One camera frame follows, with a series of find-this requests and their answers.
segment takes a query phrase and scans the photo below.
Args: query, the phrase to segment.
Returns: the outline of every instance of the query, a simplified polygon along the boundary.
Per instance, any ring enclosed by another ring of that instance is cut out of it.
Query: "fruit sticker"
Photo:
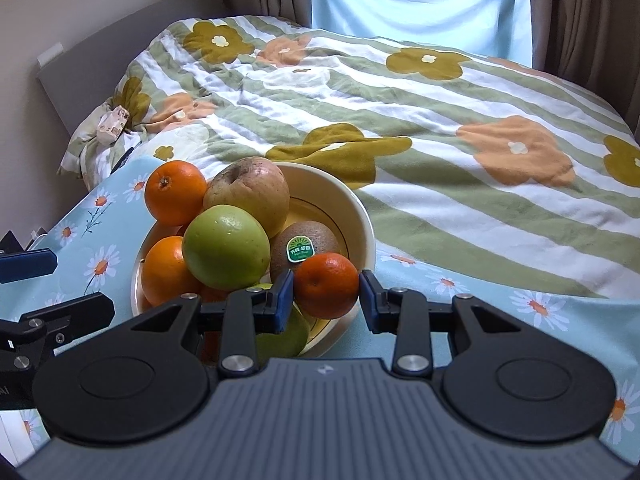
[[[287,243],[287,258],[292,264],[302,262],[316,254],[314,245],[306,236],[296,236]]]

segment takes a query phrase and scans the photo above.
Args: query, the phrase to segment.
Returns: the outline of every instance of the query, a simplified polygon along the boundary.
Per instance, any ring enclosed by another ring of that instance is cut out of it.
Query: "white wall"
[[[0,237],[13,230],[25,245],[86,192],[80,180],[56,175],[68,134],[35,79],[36,56],[156,1],[0,0]]]

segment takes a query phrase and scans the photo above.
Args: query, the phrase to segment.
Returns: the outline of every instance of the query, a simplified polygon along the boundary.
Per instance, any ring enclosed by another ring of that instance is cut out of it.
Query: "striped bedding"
[[[110,108],[128,130],[103,146]],[[505,285],[640,298],[640,150],[594,94],[455,49],[351,38],[277,18],[183,20],[129,65],[61,168],[97,186],[120,157],[206,176],[244,156],[334,174],[376,238]]]

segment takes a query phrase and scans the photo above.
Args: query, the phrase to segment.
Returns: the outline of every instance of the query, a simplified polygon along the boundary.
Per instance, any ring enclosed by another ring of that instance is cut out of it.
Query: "brown kiwi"
[[[312,220],[291,224],[276,236],[271,243],[269,274],[272,283],[275,282],[283,270],[295,270],[296,267],[302,263],[292,263],[287,258],[287,244],[296,236],[306,236],[309,238],[314,246],[315,254],[340,252],[338,240],[326,225]]]

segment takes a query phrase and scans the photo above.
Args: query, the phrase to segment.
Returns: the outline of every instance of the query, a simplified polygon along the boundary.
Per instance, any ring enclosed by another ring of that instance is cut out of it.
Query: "headboard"
[[[46,64],[38,79],[73,134],[109,96],[129,63],[168,25],[185,18],[223,18],[222,0],[163,0],[112,23]]]

